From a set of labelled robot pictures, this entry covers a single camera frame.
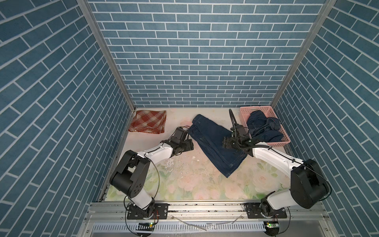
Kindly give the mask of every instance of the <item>red plaid towel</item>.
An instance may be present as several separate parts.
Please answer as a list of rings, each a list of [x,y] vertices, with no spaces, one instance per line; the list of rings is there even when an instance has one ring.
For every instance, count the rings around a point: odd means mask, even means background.
[[[160,134],[164,132],[166,110],[150,111],[138,110],[129,127],[130,132],[145,132]]]

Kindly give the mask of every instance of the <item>brick wallpaper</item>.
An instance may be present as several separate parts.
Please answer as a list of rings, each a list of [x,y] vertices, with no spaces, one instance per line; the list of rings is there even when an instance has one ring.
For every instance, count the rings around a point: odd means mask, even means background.
[[[337,0],[275,108],[294,154],[316,158],[340,236],[379,236],[379,1]]]
[[[139,107],[272,100],[324,0],[90,0]]]
[[[76,235],[129,113],[76,0],[0,1],[0,236]]]

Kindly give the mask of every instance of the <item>metal bracket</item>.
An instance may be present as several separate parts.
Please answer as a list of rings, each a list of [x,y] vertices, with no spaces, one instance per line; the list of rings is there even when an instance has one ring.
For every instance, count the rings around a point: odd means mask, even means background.
[[[268,218],[262,214],[259,205],[260,205],[260,202],[247,202],[243,204],[243,207],[247,213],[247,218],[249,219]],[[287,218],[287,214],[284,208],[275,211],[274,215],[278,219]]]
[[[158,217],[160,220],[167,219],[168,212],[168,204],[167,203],[156,203],[154,205],[154,209],[158,211]],[[143,217],[138,214],[137,207],[131,206],[127,215],[128,220],[143,220]]]

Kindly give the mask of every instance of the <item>jeans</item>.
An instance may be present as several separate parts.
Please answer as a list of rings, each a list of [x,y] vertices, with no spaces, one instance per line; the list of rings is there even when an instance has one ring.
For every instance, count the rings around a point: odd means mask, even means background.
[[[202,115],[196,115],[192,123],[188,134],[197,141],[215,167],[228,178],[240,166],[247,154],[222,147],[224,137],[232,136],[232,132],[223,126],[217,125]]]

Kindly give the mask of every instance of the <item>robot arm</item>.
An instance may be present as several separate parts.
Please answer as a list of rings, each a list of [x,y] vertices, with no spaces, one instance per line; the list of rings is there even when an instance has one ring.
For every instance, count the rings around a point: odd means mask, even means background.
[[[223,147],[243,150],[247,154],[264,160],[282,171],[291,180],[288,190],[272,192],[261,199],[263,215],[270,217],[283,207],[300,205],[311,208],[330,191],[330,185],[322,176],[321,168],[314,160],[301,160],[251,138],[245,128],[237,124],[233,112],[229,110],[233,127],[232,137],[224,137]]]
[[[150,217],[155,204],[154,198],[143,189],[150,163],[156,164],[181,152],[193,150],[192,139],[186,139],[186,136],[187,131],[177,127],[174,134],[158,146],[138,153],[129,150],[120,159],[111,175],[110,184],[128,196],[139,208],[141,216]]]

